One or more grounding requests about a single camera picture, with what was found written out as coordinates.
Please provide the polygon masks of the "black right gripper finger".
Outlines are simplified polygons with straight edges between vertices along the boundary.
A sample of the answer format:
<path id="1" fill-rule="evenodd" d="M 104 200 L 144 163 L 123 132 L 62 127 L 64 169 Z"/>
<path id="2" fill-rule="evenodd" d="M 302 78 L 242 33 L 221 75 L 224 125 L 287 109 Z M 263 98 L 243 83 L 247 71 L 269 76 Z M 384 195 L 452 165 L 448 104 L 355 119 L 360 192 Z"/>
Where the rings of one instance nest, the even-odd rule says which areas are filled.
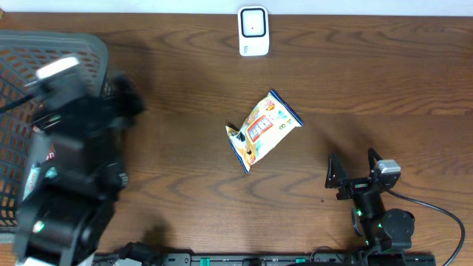
<path id="1" fill-rule="evenodd" d="M 341 187 L 347 182 L 347 173 L 342 167 L 335 153 L 329 155 L 326 187 Z"/>
<path id="2" fill-rule="evenodd" d="M 376 163 L 380 160 L 383 160 L 383 158 L 374 148 L 369 148 L 367 153 L 368 153 L 370 171 L 379 173 L 380 170 L 377 167 Z"/>

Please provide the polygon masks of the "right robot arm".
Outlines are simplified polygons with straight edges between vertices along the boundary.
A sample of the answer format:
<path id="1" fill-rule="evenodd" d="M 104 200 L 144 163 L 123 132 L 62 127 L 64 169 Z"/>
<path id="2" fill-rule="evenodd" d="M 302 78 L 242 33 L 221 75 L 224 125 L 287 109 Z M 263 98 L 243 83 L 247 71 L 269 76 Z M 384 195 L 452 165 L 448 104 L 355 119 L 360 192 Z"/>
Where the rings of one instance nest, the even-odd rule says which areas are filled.
<path id="1" fill-rule="evenodd" d="M 328 159 L 325 187 L 336 189 L 338 200 L 354 202 L 353 217 L 361 225 L 359 235 L 378 252 L 406 250 L 412 247 L 415 218 L 398 208 L 387 210 L 381 194 L 397 183 L 401 167 L 394 160 L 384 160 L 373 149 L 368 150 L 369 174 L 350 178 L 341 161 L 332 153 Z"/>

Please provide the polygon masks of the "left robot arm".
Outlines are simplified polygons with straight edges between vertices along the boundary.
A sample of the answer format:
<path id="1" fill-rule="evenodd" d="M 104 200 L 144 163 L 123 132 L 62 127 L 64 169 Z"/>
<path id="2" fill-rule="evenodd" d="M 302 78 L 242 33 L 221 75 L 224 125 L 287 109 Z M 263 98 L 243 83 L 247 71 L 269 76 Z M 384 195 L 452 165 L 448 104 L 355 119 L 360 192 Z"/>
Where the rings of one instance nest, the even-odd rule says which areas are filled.
<path id="1" fill-rule="evenodd" d="M 42 81 L 44 105 L 33 125 L 55 155 L 16 211 L 18 265 L 79 265 L 93 256 L 129 180 L 120 136 L 143 112 L 142 97 L 120 73 L 108 96 L 90 93 L 73 74 Z"/>

